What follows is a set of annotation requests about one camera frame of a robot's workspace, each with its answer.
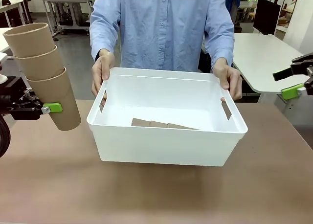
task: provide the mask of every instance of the stacked brown cup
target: stacked brown cup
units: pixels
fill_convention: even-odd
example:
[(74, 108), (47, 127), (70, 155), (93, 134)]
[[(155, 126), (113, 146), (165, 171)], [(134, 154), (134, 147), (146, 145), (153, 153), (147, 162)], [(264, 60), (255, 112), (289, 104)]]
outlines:
[(73, 90), (48, 24), (32, 23), (6, 31), (4, 38), (43, 103), (60, 103), (62, 112), (50, 116), (59, 130), (76, 128), (81, 118)]

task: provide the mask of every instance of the white plastic bin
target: white plastic bin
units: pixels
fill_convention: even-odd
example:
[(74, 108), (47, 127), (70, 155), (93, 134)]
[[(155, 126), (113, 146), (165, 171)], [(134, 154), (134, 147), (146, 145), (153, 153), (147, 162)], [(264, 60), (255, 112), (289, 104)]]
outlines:
[[(198, 130), (134, 127), (133, 118)], [(213, 74), (120, 67), (103, 82), (87, 122), (103, 161), (223, 166), (247, 132), (229, 91)]]

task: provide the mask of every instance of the computer monitor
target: computer monitor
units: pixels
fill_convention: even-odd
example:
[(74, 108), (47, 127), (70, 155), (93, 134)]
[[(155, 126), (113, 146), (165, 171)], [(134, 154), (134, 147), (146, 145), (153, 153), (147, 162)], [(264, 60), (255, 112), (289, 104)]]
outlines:
[(280, 5), (269, 0), (258, 0), (253, 27), (261, 33), (275, 33), (280, 14)]

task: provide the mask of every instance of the black cable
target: black cable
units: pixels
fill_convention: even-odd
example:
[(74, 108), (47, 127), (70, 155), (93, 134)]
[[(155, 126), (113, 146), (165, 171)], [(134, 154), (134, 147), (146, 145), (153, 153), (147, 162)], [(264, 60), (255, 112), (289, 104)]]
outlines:
[(4, 155), (10, 145), (11, 134), (8, 125), (0, 114), (0, 157)]

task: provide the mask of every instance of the person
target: person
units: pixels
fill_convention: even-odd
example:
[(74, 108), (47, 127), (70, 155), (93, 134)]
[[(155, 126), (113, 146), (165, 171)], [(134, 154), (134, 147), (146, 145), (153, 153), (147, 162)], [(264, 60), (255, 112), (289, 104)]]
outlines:
[(90, 25), (94, 95), (114, 66), (119, 29), (121, 67), (176, 71), (197, 71), (204, 34), (211, 71), (233, 99), (242, 97), (240, 72), (230, 66), (234, 25), (225, 0), (95, 0)]

